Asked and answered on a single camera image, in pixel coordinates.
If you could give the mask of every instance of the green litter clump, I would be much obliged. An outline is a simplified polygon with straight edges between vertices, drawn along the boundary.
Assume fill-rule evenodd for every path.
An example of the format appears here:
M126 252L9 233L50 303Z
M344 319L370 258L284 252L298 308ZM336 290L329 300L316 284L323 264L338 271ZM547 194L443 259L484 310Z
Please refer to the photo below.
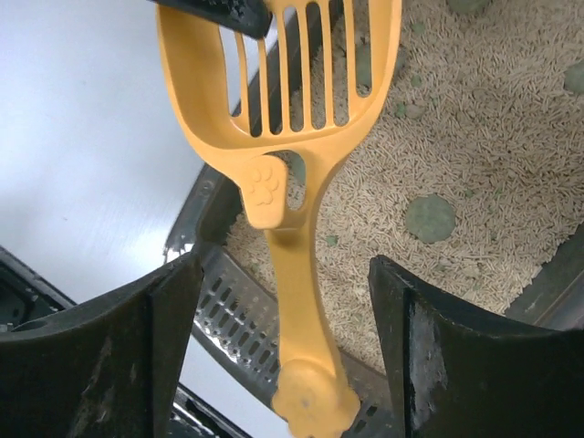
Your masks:
M408 206L405 227L425 244L434 244L451 236L456 227L456 213L437 194L419 197Z
M566 70L564 89L574 94L584 94L584 59Z
M414 105L413 103L410 103L405 106L405 116L408 119L417 120L421 116L423 116L424 112L426 112L426 108L421 107L419 105Z
M337 246L337 244L339 243L339 237L337 235L328 235L327 237L325 237L325 241L327 242L327 245L329 247Z
M395 60L395 68L393 69L393 76L394 77L396 77L397 75L399 75L402 72L407 61L408 61L408 50L404 46L400 46L400 48L398 49L398 57Z
M393 113L398 119L403 119L405 117L405 103L400 102L395 106L395 112Z
M363 44L355 51L357 83L371 88L371 47Z
M412 32L415 35L422 35L426 31L426 25L421 22L412 23Z
M482 11L491 0L446 0L456 14L473 14Z
M420 87L422 85L422 77L420 75L412 76L412 87Z

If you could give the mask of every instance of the yellow litter scoop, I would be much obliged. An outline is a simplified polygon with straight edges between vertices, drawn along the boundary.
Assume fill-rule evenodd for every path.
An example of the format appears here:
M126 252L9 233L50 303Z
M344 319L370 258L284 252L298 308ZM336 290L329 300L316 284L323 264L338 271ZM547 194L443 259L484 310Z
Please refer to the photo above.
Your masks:
M249 223L266 230L276 271L279 308L277 391L272 405L297 438L336 438L349 429L360 407L349 386L318 292L315 233L318 208L330 180L379 117L391 83L399 38L402 1L370 0L370 94L357 93L355 28L351 0L344 2L347 38L349 121L333 117L333 77L329 2L318 0L322 20L326 123L311 123L307 0L273 0L269 7L279 37L282 130L269 129L266 44L259 41L263 131L250 133L244 41L236 34L241 72L241 114L228 110L227 75L219 26L158 6L159 39L167 87L182 129L196 152L240 188ZM284 10L297 11L301 45L304 128L290 128ZM294 151L306 165L306 194L299 210L287 206L288 170L276 151Z

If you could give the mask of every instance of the gray surface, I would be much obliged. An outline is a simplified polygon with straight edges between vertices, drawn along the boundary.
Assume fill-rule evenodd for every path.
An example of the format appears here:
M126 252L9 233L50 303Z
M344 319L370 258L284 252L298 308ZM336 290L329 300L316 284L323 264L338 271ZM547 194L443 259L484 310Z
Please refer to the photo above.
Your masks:
M2 2L0 47L0 243L77 302L159 266L202 163L167 99L153 5ZM181 381L255 438L287 436L194 341Z

